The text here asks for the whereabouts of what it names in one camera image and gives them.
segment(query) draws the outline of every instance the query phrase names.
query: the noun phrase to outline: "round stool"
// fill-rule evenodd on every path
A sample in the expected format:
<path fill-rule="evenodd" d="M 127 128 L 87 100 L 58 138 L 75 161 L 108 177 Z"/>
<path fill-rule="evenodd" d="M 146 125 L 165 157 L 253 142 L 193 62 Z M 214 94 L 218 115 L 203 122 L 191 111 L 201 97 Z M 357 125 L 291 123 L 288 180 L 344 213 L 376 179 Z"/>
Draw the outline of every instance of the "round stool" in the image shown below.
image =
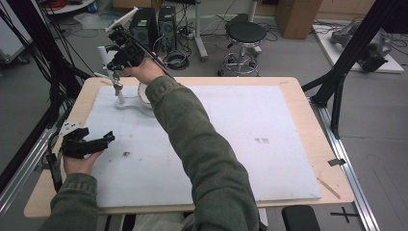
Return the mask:
<path fill-rule="evenodd" d="M 217 75 L 224 75 L 224 70 L 236 73 L 237 77 L 241 74 L 256 72 L 259 76 L 258 64 L 255 57 L 246 53 L 246 48 L 261 45 L 267 31 L 260 25 L 253 22 L 236 22 L 227 27 L 226 36 L 231 44 L 240 46 L 240 54 L 230 53 L 225 56 L 222 65 L 219 66 Z"/>

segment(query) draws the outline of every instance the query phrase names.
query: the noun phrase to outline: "white board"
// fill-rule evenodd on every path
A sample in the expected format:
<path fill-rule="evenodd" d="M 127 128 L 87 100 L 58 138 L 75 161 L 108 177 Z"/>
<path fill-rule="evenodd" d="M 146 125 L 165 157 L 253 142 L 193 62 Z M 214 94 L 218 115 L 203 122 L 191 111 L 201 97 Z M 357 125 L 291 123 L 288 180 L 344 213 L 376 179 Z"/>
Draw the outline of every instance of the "white board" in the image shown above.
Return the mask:
<path fill-rule="evenodd" d="M 330 30 L 330 27 L 328 26 L 320 26 L 320 25 L 313 25 L 313 28 L 318 31 L 328 31 Z M 329 59 L 329 62 L 332 64 L 332 66 L 336 63 L 336 61 L 340 58 L 340 55 L 344 51 L 342 46 L 340 44 L 332 44 L 330 42 L 332 32 L 329 32 L 327 34 L 323 33 L 317 33 L 316 36 L 318 37 L 318 40 L 320 42 L 321 47 L 324 50 L 324 53 L 327 56 L 327 59 Z M 388 62 L 382 64 L 377 70 L 374 72 L 382 72 L 382 73 L 402 73 L 404 69 L 391 57 L 390 55 L 386 55 L 384 57 Z M 351 70 L 357 70 L 357 71 L 364 71 L 362 67 L 360 67 L 359 64 L 354 64 L 354 66 L 351 68 Z"/>
<path fill-rule="evenodd" d="M 321 197 L 279 87 L 191 89 L 247 169 L 257 201 Z M 137 88 L 123 94 L 136 96 Z M 190 180 L 156 118 L 117 110 L 115 101 L 112 87 L 101 88 L 85 125 L 87 141 L 109 131 L 116 137 L 93 168 L 99 207 L 192 204 Z"/>

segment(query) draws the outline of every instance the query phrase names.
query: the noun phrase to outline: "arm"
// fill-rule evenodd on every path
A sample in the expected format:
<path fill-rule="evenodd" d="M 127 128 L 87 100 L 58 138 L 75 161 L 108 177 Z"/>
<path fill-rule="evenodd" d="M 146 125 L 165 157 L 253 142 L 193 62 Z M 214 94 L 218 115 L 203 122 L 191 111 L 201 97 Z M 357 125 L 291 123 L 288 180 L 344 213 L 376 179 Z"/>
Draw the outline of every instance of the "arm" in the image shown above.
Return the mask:
<path fill-rule="evenodd" d="M 165 76 L 146 94 L 191 179 L 196 230 L 258 230 L 247 172 L 198 98 Z"/>
<path fill-rule="evenodd" d="M 93 163 L 101 154 L 94 153 L 86 159 L 64 157 L 66 179 L 51 200 L 50 217 L 39 230 L 96 229 L 96 179 L 90 173 Z"/>

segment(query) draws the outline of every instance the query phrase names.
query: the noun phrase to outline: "green sleeve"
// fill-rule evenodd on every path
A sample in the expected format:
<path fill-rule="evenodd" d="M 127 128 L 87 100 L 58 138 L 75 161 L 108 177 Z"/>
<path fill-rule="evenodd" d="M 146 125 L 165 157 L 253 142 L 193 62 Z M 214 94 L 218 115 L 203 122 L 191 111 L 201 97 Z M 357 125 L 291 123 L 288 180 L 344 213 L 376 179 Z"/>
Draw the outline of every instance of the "green sleeve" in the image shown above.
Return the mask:
<path fill-rule="evenodd" d="M 195 230 L 258 230 L 248 174 L 194 93 L 167 76 L 146 94 L 192 183 Z"/>
<path fill-rule="evenodd" d="M 96 229 L 96 179 L 75 173 L 66 176 L 60 191 L 51 200 L 51 215 L 40 231 L 91 231 Z"/>

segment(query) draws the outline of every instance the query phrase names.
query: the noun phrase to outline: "person's right hand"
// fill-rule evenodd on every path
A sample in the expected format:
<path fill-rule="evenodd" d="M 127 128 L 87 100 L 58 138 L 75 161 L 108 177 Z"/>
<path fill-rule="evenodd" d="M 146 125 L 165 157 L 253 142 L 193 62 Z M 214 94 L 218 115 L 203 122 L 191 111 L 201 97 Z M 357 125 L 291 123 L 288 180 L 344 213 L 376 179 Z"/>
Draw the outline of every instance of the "person's right hand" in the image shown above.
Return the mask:
<path fill-rule="evenodd" d="M 122 70 L 122 75 L 135 76 L 141 83 L 149 85 L 153 80 L 166 74 L 156 63 L 153 62 L 152 58 L 144 57 L 139 66 L 124 68 Z"/>

